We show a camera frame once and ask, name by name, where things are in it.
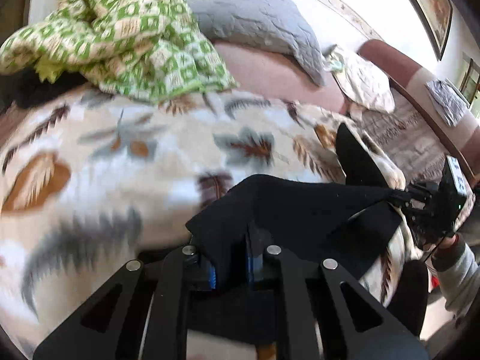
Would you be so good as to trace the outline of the grey sleeve forearm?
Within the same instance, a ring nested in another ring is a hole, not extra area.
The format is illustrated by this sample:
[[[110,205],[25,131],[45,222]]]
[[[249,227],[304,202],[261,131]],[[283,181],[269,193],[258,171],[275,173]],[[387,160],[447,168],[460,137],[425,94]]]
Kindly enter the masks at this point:
[[[436,250],[431,262],[437,272],[446,310],[456,317],[465,315],[479,292],[479,264],[465,240],[447,250]]]

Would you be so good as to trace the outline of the person right hand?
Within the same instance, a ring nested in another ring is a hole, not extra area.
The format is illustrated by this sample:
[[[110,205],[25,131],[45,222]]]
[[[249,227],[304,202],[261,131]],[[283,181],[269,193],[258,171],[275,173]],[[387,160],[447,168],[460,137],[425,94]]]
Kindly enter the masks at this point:
[[[455,233],[453,236],[442,238],[439,242],[437,250],[447,250],[456,245],[458,242],[458,235]]]

